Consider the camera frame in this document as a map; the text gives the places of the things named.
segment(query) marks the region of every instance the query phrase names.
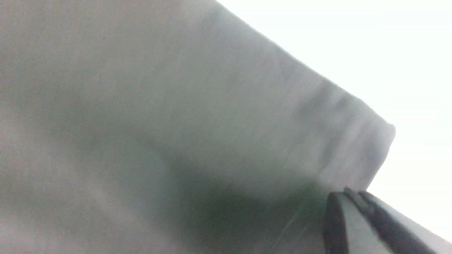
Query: black plastic object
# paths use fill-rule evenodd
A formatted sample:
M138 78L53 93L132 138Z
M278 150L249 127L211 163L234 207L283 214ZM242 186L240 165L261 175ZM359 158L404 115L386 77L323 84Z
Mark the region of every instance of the black plastic object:
M450 253L450 243L403 217L388 210L386 204L368 192L346 188L344 192L330 193L323 228L326 252Z

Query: bright light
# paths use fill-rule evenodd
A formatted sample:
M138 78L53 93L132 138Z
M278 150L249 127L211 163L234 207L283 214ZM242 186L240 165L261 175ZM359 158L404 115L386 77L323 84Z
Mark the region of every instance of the bright light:
M452 4L219 2L395 124L368 190L452 242Z

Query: gray cloth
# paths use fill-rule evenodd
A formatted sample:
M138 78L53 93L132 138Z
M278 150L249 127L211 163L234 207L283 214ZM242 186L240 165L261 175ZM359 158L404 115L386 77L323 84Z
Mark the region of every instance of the gray cloth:
M3 253L321 253L326 194L366 189L394 138L212 0L0 19Z

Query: white background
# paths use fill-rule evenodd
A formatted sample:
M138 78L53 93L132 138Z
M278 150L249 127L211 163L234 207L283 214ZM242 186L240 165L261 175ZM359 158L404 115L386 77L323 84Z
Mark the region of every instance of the white background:
M368 190L452 242L452 2L219 2L395 124Z

